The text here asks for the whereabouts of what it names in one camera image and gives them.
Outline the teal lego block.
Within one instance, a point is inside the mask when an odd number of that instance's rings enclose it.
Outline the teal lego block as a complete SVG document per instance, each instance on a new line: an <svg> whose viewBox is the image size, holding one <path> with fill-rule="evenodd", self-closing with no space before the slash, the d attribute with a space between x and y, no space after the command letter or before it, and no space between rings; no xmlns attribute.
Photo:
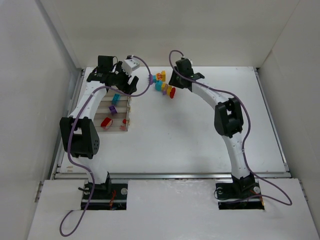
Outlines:
<svg viewBox="0 0 320 240"><path fill-rule="evenodd" d="M113 96L113 98L112 98L111 103L116 106L116 105L118 104L120 98L121 98L121 95L120 95L120 94L115 94L115 95Z"/></svg>
<svg viewBox="0 0 320 240"><path fill-rule="evenodd" d="M161 80L156 81L155 90L161 92L162 91L163 82Z"/></svg>

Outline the yellow flower lego block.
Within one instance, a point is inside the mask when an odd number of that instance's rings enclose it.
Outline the yellow flower lego block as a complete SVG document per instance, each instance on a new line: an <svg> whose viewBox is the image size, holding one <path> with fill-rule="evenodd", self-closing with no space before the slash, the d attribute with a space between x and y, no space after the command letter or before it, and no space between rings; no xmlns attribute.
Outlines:
<svg viewBox="0 0 320 240"><path fill-rule="evenodd" d="M154 82L157 82L157 81L165 82L166 81L166 71L163 70L161 72L156 73L153 76L153 81Z"/></svg>

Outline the purple square lego block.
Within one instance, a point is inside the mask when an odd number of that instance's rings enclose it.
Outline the purple square lego block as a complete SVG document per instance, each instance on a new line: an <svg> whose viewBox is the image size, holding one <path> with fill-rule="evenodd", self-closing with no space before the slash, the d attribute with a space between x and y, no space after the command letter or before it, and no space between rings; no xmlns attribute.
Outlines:
<svg viewBox="0 0 320 240"><path fill-rule="evenodd" d="M115 115L115 114L118 113L118 112L117 112L117 109L116 109L116 107L115 107L114 105L110 105L108 108L109 108L109 111L110 111L110 113L111 113L112 115Z"/></svg>

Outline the red round lego block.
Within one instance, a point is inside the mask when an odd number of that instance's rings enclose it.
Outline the red round lego block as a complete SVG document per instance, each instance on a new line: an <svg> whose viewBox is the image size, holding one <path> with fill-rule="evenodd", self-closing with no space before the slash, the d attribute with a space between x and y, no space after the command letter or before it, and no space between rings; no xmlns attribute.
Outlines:
<svg viewBox="0 0 320 240"><path fill-rule="evenodd" d="M100 127L104 130L107 130L110 128L110 126L113 124L113 119L106 117L100 124Z"/></svg>

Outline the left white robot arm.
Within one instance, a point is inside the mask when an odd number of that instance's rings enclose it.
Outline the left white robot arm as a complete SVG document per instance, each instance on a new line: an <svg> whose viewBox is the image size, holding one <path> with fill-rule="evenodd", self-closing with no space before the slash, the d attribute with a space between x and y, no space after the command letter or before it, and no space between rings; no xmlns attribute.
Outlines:
<svg viewBox="0 0 320 240"><path fill-rule="evenodd" d="M137 91L139 78L132 76L140 63L133 56L114 62L112 56L98 56L98 65L88 75L84 93L77 106L59 122L63 148L69 160L79 160L75 166L87 171L89 181L82 189L89 194L93 189L105 191L109 173L94 163L94 155L100 148L100 138L94 125L98 107L109 90L130 97Z"/></svg>

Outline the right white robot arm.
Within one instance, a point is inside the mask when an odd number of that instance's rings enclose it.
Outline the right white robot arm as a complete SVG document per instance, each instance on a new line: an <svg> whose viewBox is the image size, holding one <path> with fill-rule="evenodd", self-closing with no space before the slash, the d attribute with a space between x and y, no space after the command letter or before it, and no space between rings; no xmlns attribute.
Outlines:
<svg viewBox="0 0 320 240"><path fill-rule="evenodd" d="M198 80L204 79L201 73L194 73L192 63L188 58L182 57L175 62L169 84L180 89L188 89L201 97L214 110L214 128L222 137L231 163L232 183L219 183L217 193L225 196L220 200L244 199L251 196L256 186L254 175L248 170L243 155L244 119L241 102L236 98L226 98L217 90Z"/></svg>

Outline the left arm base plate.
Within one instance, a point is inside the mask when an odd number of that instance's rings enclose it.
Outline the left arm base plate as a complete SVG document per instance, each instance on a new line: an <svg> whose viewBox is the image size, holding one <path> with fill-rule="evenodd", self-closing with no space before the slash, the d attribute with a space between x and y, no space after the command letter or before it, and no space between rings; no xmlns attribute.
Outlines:
<svg viewBox="0 0 320 240"><path fill-rule="evenodd" d="M122 211L127 209L128 184L96 184L87 210Z"/></svg>

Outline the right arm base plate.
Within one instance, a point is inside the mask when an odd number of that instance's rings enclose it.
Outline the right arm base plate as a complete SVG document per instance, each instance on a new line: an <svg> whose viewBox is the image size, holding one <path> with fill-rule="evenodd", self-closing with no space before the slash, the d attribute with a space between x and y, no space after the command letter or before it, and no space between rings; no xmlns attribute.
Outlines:
<svg viewBox="0 0 320 240"><path fill-rule="evenodd" d="M236 191L233 182L218 182L214 190L219 210L264 210L260 194L261 189L257 181L242 192Z"/></svg>

